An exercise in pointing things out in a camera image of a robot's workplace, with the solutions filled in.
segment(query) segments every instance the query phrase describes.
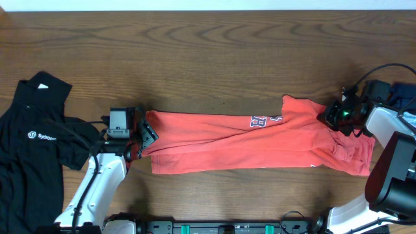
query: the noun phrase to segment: folded shirt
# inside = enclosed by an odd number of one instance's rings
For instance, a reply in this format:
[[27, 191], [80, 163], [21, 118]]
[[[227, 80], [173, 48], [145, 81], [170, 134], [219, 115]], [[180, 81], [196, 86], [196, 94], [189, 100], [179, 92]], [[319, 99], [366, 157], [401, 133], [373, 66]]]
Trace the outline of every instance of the folded shirt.
[[235, 168], [330, 168], [369, 175], [375, 140], [344, 136], [317, 120], [325, 106], [283, 97], [281, 116], [180, 114], [152, 110], [159, 139], [144, 150], [155, 174]]

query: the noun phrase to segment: black shirt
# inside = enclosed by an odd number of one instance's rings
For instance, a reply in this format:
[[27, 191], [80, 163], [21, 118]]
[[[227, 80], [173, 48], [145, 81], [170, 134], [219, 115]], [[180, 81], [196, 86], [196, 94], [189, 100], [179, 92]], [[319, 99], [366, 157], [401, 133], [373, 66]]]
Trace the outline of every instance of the black shirt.
[[[38, 226], [53, 224], [62, 212], [62, 164], [80, 170], [89, 151], [44, 120], [82, 122], [64, 117], [71, 88], [40, 72], [19, 82], [10, 108], [0, 118], [0, 233], [32, 233]], [[98, 136], [90, 124], [67, 127], [91, 143]]]

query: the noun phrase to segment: white tag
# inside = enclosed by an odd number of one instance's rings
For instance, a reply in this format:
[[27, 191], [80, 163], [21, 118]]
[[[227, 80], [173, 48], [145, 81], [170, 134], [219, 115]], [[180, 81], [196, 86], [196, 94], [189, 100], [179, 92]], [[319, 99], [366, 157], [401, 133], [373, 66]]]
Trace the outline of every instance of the white tag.
[[44, 84], [39, 84], [38, 88], [49, 88], [48, 86], [44, 85]]

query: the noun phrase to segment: white wall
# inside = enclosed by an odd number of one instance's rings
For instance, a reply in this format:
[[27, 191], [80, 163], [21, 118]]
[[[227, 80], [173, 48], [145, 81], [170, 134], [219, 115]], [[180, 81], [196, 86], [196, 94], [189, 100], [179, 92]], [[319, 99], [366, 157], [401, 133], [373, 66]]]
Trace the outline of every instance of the white wall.
[[0, 0], [6, 11], [405, 10], [416, 0]]

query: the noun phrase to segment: wooden table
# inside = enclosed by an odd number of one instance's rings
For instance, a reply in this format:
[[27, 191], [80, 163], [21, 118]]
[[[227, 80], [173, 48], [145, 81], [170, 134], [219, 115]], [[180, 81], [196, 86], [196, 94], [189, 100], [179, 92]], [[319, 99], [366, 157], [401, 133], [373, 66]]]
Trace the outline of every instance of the wooden table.
[[[45, 70], [73, 84], [66, 115], [97, 120], [110, 106], [277, 115], [290, 94], [328, 104], [388, 62], [416, 67], [412, 11], [39, 12], [0, 16], [0, 110], [20, 79]], [[372, 75], [415, 82], [401, 68]], [[372, 165], [382, 148], [374, 150]], [[65, 206], [84, 177], [64, 170]], [[153, 175], [135, 161], [109, 214], [178, 220], [313, 216], [359, 196], [366, 177], [325, 167]], [[416, 229], [393, 226], [393, 233]]]

